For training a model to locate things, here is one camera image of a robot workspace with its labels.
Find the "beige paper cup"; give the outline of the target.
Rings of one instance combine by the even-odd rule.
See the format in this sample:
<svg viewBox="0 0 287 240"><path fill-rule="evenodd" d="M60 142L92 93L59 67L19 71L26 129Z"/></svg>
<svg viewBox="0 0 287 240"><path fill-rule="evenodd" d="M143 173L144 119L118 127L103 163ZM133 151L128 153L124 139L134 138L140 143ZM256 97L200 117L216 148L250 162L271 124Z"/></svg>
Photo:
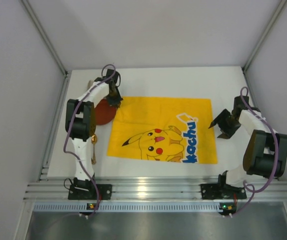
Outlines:
<svg viewBox="0 0 287 240"><path fill-rule="evenodd" d="M92 87L92 85L94 84L94 80L89 80L89 82L88 82L88 84L87 84L87 88L86 88L86 91L88 92L90 89L91 89L91 87Z"/></svg>

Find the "yellow pikachu cloth placemat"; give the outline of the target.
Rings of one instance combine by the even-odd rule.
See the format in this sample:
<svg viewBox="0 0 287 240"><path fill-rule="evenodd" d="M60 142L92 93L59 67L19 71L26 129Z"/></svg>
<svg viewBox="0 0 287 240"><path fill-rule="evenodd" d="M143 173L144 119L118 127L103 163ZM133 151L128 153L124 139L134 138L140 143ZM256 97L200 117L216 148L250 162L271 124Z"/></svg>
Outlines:
<svg viewBox="0 0 287 240"><path fill-rule="evenodd" d="M210 99L127 96L112 122L107 154L125 159L216 165L212 120Z"/></svg>

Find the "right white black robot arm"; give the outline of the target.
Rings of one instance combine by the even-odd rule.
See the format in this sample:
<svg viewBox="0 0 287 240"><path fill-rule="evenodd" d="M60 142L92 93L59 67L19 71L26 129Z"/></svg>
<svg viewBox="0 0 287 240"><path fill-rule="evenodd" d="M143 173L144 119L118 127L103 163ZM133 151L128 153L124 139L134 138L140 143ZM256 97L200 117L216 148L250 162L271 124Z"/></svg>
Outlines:
<svg viewBox="0 0 287 240"><path fill-rule="evenodd" d="M234 98L233 110L224 109L210 124L218 126L220 139L230 139L240 127L250 136L243 155L242 164L226 170L218 176L214 184L213 199L232 198L234 195L245 199L244 183L247 175L267 179L262 187L266 189L273 179L283 176L287 163L287 135L275 131L262 117L260 110L249 105L249 97L240 95Z"/></svg>

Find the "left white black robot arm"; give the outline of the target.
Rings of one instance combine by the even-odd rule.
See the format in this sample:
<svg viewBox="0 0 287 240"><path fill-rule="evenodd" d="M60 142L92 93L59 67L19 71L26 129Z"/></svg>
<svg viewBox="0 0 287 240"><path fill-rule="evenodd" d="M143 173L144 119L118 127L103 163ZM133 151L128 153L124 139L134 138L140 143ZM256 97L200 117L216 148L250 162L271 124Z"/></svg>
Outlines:
<svg viewBox="0 0 287 240"><path fill-rule="evenodd" d="M108 64L85 93L77 99L69 99L66 103L66 138L63 152L75 157L73 184L78 188L97 187L92 161L87 156L88 144L97 127L95 108L102 100L106 100L108 106L115 110L121 106L123 98L118 90L120 80L121 75L115 66Z"/></svg>

